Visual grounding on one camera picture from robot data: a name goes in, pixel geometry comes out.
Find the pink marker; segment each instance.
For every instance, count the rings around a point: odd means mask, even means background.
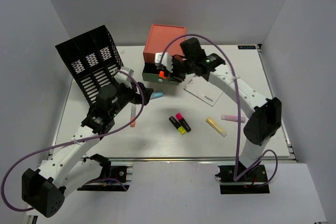
[[[187,132],[191,131],[189,124],[183,118],[183,115],[181,115],[181,113],[176,114],[176,118],[178,119],[178,121],[181,123],[181,125],[185,128]]]
[[[231,121],[231,122],[238,122],[238,117],[235,115],[221,115],[220,119],[225,120],[225,121]],[[240,121],[242,123],[245,123],[245,117],[241,117]]]

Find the white enclosure wall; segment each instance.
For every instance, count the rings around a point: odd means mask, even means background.
[[[106,25],[118,45],[144,45],[152,23],[220,44],[261,43],[285,0],[51,0],[71,37]]]
[[[336,0],[286,0],[263,45],[296,156],[306,162],[328,223],[336,223]]]
[[[0,178],[22,156],[51,144],[70,84],[55,45],[68,39],[50,0],[0,0]],[[24,208],[21,175],[41,160],[19,165],[6,184],[8,200]],[[1,223],[21,223],[24,213],[0,200]]]

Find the orange box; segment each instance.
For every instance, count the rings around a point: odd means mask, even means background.
[[[145,49],[143,51],[144,61],[146,63],[154,63],[155,53],[163,52],[164,48],[168,45],[169,42],[180,35],[186,34],[186,32],[186,27],[153,24],[147,38]],[[185,38],[181,38],[175,41],[168,48],[168,53],[170,55],[183,55],[180,43],[184,40]]]

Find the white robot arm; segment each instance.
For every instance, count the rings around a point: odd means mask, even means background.
[[[121,71],[132,76],[133,70],[122,67]],[[79,167],[74,166],[101,138],[86,142],[76,140],[108,133],[114,126],[114,117],[129,102],[141,103],[135,84],[119,72],[114,76],[119,85],[107,85],[100,89],[96,102],[90,107],[82,126],[73,135],[75,144],[63,147],[51,159],[36,170],[28,169],[22,175],[22,199],[41,212],[45,217],[53,216],[65,198],[77,188],[93,179],[110,178],[111,162],[99,154],[84,158]],[[138,82],[147,105],[153,89]]]
[[[155,55],[155,63],[163,69],[163,75],[169,80],[182,82],[186,73],[195,73],[220,88],[237,103],[234,77],[224,59],[216,54],[207,56],[196,38],[188,39],[180,45],[185,56],[183,61],[168,53],[164,54],[162,60],[162,53]],[[240,106],[249,118],[244,127],[247,141],[239,157],[244,170],[261,157],[270,138],[281,126],[281,102],[277,98],[263,96],[242,79],[237,79],[237,82]]]

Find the black marker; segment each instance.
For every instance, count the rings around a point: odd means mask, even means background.
[[[171,121],[171,123],[175,126],[175,128],[178,130],[178,132],[180,132],[181,135],[186,133],[184,127],[182,127],[182,125],[180,125],[180,123],[173,116],[169,118],[169,121]]]

